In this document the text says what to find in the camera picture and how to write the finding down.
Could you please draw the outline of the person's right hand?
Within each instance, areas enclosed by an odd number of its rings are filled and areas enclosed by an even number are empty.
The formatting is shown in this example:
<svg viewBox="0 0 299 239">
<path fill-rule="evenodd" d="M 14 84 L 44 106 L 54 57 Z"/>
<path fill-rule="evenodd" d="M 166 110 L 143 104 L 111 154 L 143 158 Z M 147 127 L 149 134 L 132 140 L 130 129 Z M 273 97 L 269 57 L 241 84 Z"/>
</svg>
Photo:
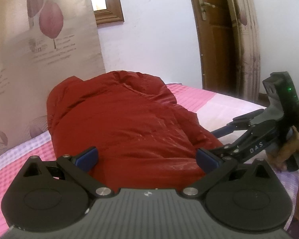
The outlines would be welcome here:
<svg viewBox="0 0 299 239">
<path fill-rule="evenodd" d="M 278 150 L 276 155 L 267 154 L 268 162 L 280 171 L 287 171 L 286 160 L 295 152 L 299 152 L 299 132 L 292 127 L 293 134 Z"/>
</svg>

